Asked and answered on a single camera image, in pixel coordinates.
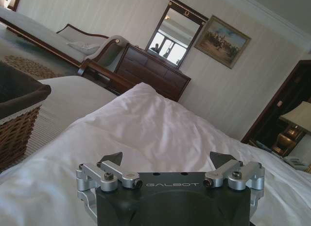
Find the wooden door frame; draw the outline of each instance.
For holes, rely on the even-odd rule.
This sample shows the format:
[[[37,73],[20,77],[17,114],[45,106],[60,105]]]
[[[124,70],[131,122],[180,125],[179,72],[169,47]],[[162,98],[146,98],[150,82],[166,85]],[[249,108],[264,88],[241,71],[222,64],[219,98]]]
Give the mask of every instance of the wooden door frame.
[[[19,4],[19,1],[20,0],[15,0],[13,7],[9,5],[8,8],[10,10],[12,10],[12,11],[17,11],[17,7],[18,7],[18,4]]]
[[[292,78],[295,76],[296,72],[299,70],[300,66],[302,65],[311,65],[311,60],[300,60],[297,65],[294,67],[292,72],[289,74],[289,76],[286,78],[284,83],[281,85],[281,87],[277,90],[271,101],[267,104],[267,106],[264,108],[264,110],[261,112],[259,117],[256,119],[254,124],[251,126],[251,128],[247,131],[245,136],[242,138],[242,143],[248,143],[248,141],[251,139],[252,135],[255,133],[256,130],[258,130],[258,126],[260,123],[265,120],[265,118],[268,117],[269,109],[271,106],[276,105],[279,101],[279,96],[283,92],[283,90],[288,86],[289,82],[292,80]]]

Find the lampshade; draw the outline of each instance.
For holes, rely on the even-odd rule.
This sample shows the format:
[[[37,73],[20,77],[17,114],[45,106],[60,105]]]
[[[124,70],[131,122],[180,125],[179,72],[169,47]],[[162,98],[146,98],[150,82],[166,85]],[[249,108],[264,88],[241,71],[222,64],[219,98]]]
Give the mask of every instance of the lampshade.
[[[311,104],[303,101],[292,111],[280,116],[280,119],[296,124],[306,133],[311,134]]]

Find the window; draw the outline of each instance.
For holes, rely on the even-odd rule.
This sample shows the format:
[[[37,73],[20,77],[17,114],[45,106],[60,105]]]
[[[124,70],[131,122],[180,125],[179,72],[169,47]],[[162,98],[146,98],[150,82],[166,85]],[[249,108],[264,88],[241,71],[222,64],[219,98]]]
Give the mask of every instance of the window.
[[[178,65],[179,61],[187,51],[185,47],[160,32],[156,33],[149,49],[158,53],[160,56],[166,58],[175,65]]]

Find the striped wallpaper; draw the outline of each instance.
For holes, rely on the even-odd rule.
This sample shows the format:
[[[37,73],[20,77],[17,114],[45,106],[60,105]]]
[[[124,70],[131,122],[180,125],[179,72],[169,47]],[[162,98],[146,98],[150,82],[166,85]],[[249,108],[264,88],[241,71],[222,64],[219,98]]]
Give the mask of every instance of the striped wallpaper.
[[[224,0],[181,0],[216,15],[252,38],[233,69],[192,48],[181,70],[192,78],[180,103],[241,139],[298,62],[303,51]],[[122,35],[145,47],[168,0],[21,0],[18,11],[58,31]]]

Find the basket liner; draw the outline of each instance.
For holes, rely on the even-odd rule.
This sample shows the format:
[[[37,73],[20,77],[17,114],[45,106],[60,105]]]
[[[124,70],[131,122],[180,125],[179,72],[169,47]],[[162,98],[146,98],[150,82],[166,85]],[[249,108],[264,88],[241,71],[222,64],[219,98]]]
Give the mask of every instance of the basket liner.
[[[0,120],[47,98],[51,87],[0,62]]]

